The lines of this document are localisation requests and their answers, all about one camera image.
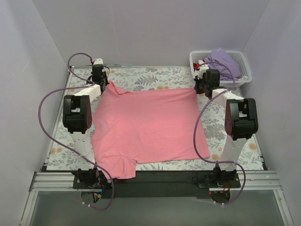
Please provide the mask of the pink t shirt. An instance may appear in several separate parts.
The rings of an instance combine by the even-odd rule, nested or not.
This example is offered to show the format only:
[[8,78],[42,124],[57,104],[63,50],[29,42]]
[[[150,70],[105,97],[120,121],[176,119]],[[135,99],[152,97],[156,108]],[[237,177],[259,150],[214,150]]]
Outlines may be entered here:
[[129,179],[139,163],[209,158],[192,88],[126,91],[110,82],[93,115],[92,146],[106,178]]

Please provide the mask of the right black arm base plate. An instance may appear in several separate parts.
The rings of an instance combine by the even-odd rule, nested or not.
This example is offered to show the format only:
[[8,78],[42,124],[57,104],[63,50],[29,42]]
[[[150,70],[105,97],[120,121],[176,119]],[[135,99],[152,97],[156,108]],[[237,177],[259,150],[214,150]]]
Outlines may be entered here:
[[199,188],[240,188],[241,183],[238,175],[215,176],[212,172],[199,173],[196,176],[196,185]]

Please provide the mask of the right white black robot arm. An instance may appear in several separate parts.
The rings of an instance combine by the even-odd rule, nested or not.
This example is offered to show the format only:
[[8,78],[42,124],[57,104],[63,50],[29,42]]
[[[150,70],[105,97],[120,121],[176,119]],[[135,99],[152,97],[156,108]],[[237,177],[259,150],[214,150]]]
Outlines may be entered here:
[[246,142],[258,131],[256,102],[253,98],[239,97],[220,86],[220,72],[207,69],[195,76],[195,91],[205,94],[209,102],[225,108],[224,128],[227,133],[225,147],[218,161],[210,161],[214,169],[196,177],[200,188],[240,187],[237,168],[243,169],[238,159]]

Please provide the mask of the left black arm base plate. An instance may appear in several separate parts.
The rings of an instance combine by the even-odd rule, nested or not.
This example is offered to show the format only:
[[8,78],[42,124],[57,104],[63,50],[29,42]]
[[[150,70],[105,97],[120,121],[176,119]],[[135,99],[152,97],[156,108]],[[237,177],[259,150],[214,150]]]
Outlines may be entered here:
[[73,171],[74,176],[73,186],[74,189],[112,189],[112,184],[108,183],[107,178],[98,169],[89,169]]

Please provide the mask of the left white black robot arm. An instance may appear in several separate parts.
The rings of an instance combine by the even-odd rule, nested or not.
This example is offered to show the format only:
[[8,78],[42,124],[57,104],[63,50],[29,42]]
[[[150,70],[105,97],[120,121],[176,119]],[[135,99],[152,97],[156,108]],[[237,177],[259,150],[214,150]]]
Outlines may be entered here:
[[105,68],[103,64],[94,64],[90,80],[95,84],[89,84],[87,88],[76,94],[66,95],[63,99],[63,125],[70,133],[79,156],[88,159],[89,169],[78,169],[76,175],[79,182],[91,188],[100,183],[98,169],[93,165],[95,160],[89,135],[93,122],[91,102],[100,97],[109,84]]

